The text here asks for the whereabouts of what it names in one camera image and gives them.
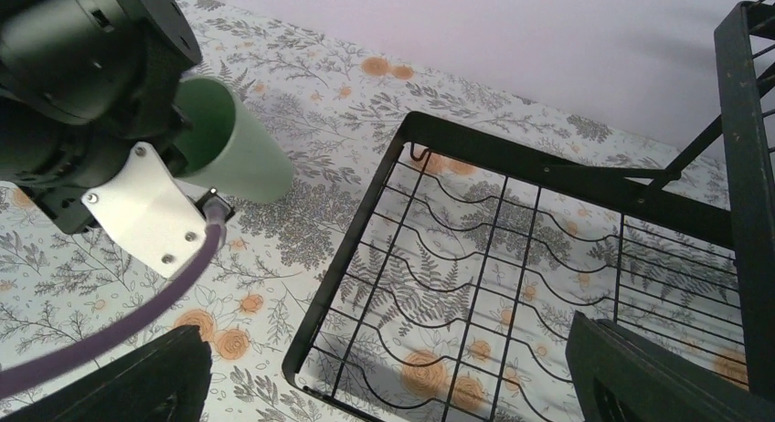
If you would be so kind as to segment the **mint green cup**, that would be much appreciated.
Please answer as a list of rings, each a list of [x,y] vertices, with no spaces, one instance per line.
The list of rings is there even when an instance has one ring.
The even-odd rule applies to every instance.
[[[175,139],[186,159],[179,179],[256,204],[290,191],[292,161],[236,91],[218,79],[191,76],[178,85],[175,106],[190,122]]]

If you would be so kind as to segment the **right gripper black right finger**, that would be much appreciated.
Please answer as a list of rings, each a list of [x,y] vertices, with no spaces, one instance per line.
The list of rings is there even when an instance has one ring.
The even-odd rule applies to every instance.
[[[771,421],[770,401],[608,319],[573,316],[565,355],[587,421]]]

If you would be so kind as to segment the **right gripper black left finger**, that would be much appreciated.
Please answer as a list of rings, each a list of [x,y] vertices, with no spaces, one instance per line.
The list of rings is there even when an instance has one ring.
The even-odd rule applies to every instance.
[[[199,328],[184,325],[1,419],[198,421],[211,367],[211,349]]]

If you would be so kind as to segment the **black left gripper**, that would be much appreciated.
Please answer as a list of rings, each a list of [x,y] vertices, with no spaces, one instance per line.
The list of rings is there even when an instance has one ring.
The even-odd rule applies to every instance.
[[[60,232],[95,227],[82,196],[138,142],[184,170],[174,97],[201,59],[175,0],[1,0],[2,180]]]

